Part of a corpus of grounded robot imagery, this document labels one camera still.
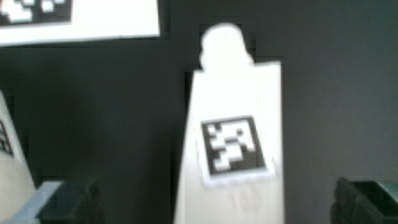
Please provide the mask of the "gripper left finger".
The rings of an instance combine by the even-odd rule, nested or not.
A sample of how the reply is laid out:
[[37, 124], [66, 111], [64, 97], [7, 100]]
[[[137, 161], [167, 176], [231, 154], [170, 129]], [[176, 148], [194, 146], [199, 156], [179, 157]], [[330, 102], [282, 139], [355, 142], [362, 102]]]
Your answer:
[[46, 181], [0, 224], [98, 224], [98, 183]]

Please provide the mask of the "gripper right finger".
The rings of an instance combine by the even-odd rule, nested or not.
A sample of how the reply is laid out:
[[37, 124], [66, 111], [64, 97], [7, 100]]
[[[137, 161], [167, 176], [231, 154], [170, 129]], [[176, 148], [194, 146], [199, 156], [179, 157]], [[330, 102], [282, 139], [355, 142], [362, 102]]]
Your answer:
[[332, 224], [398, 224], [398, 183], [337, 179]]

